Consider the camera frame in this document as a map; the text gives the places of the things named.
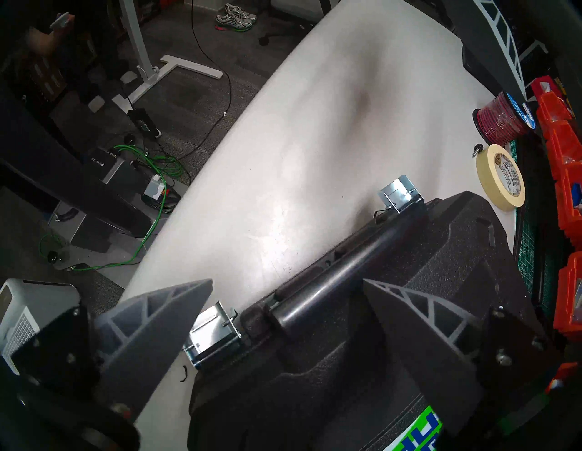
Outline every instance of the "white table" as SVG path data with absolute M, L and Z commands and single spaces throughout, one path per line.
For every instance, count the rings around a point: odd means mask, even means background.
M 241 311 L 369 221 L 402 174 L 427 201 L 485 197 L 471 113 L 492 99 L 462 67 L 460 40 L 419 10 L 343 0 L 226 135 L 122 299 L 212 278 L 207 307 Z M 514 213 L 494 210 L 511 248 Z M 143 449 L 185 449 L 190 390 L 162 381 L 137 423 Z

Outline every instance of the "screw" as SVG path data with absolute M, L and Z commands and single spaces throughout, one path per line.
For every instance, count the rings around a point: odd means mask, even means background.
M 495 356 L 495 360 L 502 367 L 508 367 L 508 366 L 510 366 L 513 363 L 513 361 L 511 360 L 511 357 L 509 357 L 505 353 L 505 349 L 499 349 L 497 351 L 497 355 Z
M 473 147 L 473 155 L 472 157 L 475 158 L 479 152 L 483 150 L 483 144 L 475 144 Z
M 544 351 L 545 350 L 545 343 L 543 342 L 543 340 L 541 340 L 538 337 L 534 337 L 534 339 L 531 341 L 531 345 L 533 347 L 535 347 L 538 351 Z

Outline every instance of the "red storage bin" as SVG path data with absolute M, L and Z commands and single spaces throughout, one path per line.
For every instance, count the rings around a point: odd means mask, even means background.
M 582 162 L 562 167 L 561 178 L 556 182 L 558 226 L 564 231 L 576 250 L 582 250 L 582 215 L 572 202 L 572 185 L 582 184 Z
M 560 99 L 555 93 L 543 93 L 538 100 L 540 107 L 535 114 L 544 132 L 544 138 L 550 139 L 550 132 L 556 122 L 570 120 L 572 115 L 566 108 L 564 100 Z
M 582 340 L 582 324 L 572 322 L 576 280 L 578 279 L 582 279 L 582 252 L 574 252 L 570 255 L 568 266 L 558 272 L 558 296 L 556 314 L 553 318 L 554 329 L 559 330 L 573 341 Z
M 559 180 L 561 166 L 582 161 L 582 144 L 566 120 L 556 122 L 546 142 L 548 159 L 554 180 Z

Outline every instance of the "blue and white sticker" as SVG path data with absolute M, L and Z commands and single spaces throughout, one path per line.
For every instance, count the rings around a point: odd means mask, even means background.
M 533 116 L 531 115 L 530 109 L 527 107 L 527 104 L 525 102 L 523 102 L 523 109 L 526 110 L 526 112 L 524 113 L 521 110 L 521 108 L 519 107 L 519 105 L 517 104 L 517 102 L 513 99 L 513 97 L 511 97 L 511 95 L 509 95 L 509 93 L 506 93 L 506 94 L 508 95 L 508 99 L 511 102 L 511 105 L 513 106 L 513 109 L 515 110 L 515 112 L 519 115 L 519 117 L 521 117 L 523 119 L 523 122 L 525 122 L 529 128 L 534 130 L 535 129 L 535 121 L 534 121 Z

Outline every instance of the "black knob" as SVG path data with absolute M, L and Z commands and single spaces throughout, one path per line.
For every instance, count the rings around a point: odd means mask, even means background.
M 125 145 L 135 145 L 136 137 L 131 133 L 128 133 L 127 135 L 124 136 L 123 142 L 125 143 Z
M 57 254 L 55 251 L 49 251 L 49 253 L 47 254 L 47 260 L 50 264 L 53 264 L 58 259 L 59 259 L 59 254 Z

